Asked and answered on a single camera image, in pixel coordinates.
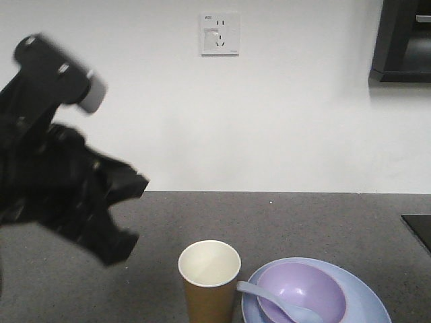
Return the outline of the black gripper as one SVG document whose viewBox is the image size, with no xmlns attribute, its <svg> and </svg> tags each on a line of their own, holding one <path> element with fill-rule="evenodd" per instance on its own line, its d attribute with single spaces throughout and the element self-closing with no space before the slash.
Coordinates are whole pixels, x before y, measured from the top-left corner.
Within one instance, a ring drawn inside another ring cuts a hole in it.
<svg viewBox="0 0 431 323">
<path fill-rule="evenodd" d="M 69 158 L 52 124 L 62 105 L 77 105 L 88 92 L 92 70 L 44 33 L 19 42 L 13 58 L 20 69 L 1 90 L 1 223 L 37 221 L 45 203 L 83 182 L 86 168 Z M 86 150 L 108 204 L 138 199 L 149 180 L 123 161 Z M 105 266 L 124 262 L 139 235 L 119 228 L 106 207 L 78 203 L 43 220 L 43 226 L 96 256 Z"/>
</svg>

